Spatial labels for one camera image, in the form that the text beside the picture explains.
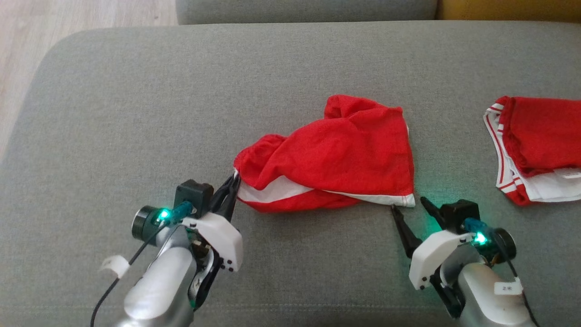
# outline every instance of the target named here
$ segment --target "red cloth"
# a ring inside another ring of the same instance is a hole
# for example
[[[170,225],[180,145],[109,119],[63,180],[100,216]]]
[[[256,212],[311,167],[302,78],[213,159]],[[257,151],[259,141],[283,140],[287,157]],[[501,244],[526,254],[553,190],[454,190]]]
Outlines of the red cloth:
[[[234,160],[243,181],[240,200],[263,212],[339,208],[357,198],[415,204],[401,108],[334,95],[324,117],[289,137],[266,135],[240,152]]]
[[[499,123],[508,155],[524,177],[581,167],[581,101],[502,97]]]

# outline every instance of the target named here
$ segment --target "sofa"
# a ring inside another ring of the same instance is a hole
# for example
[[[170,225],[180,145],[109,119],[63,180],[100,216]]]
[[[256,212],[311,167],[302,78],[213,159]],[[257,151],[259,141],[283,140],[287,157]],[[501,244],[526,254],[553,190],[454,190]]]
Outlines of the sofa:
[[[104,29],[56,44],[0,165],[0,325],[87,326],[114,279],[101,262],[141,245],[131,237],[139,208],[170,207],[187,179],[219,186],[241,149],[350,94],[403,108],[416,199],[477,202],[515,239],[540,325],[578,326],[581,203],[507,199],[482,116],[502,95],[579,98],[581,25],[427,20],[435,1],[402,0],[402,16],[386,2],[397,1],[361,2],[349,19],[325,0],[286,1],[281,20],[407,21]],[[206,22],[226,23],[242,2],[197,3]],[[402,212],[423,239],[439,229],[421,206]],[[242,269],[218,274],[193,326],[455,326],[433,289],[413,288],[389,207],[261,214],[240,203],[232,224]],[[114,321],[156,252],[137,259],[97,326]]]

